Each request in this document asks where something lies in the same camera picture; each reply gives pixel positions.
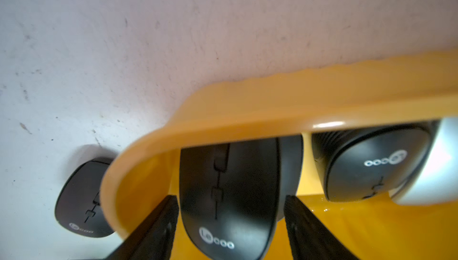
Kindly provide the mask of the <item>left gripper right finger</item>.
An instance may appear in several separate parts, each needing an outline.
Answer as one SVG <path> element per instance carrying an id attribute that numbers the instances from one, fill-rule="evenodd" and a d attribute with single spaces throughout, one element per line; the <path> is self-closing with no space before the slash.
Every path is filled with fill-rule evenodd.
<path id="1" fill-rule="evenodd" d="M 286 196 L 283 212 L 293 259 L 357 259 L 296 196 Z"/>

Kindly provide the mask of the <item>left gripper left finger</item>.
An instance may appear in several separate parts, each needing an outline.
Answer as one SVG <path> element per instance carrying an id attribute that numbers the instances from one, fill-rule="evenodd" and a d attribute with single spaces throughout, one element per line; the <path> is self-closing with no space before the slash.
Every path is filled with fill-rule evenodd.
<path id="1" fill-rule="evenodd" d="M 168 260 L 179 215 L 178 199 L 168 195 L 109 256 L 108 260 Z"/>

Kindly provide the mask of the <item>silver mouse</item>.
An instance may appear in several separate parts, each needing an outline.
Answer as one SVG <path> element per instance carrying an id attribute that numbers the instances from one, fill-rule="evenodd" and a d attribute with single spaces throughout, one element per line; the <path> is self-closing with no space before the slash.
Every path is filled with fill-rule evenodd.
<path id="1" fill-rule="evenodd" d="M 440 121 L 428 156 L 403 187 L 390 192 L 398 205 L 435 205 L 458 199 L 458 119 Z"/>

